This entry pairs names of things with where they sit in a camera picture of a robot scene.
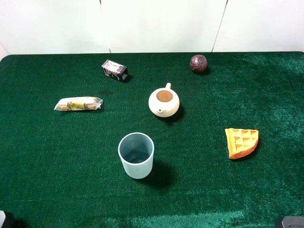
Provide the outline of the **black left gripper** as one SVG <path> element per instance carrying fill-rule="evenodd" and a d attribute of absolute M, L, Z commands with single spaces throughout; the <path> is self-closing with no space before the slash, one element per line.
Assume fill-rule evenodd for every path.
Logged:
<path fill-rule="evenodd" d="M 10 212 L 0 211 L 0 228 L 11 228 L 14 217 Z"/>

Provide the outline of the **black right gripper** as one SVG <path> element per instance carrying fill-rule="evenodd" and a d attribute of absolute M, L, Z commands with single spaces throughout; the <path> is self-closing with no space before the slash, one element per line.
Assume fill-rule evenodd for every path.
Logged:
<path fill-rule="evenodd" d="M 276 228 L 304 228 L 304 216 L 284 216 L 275 222 Z"/>

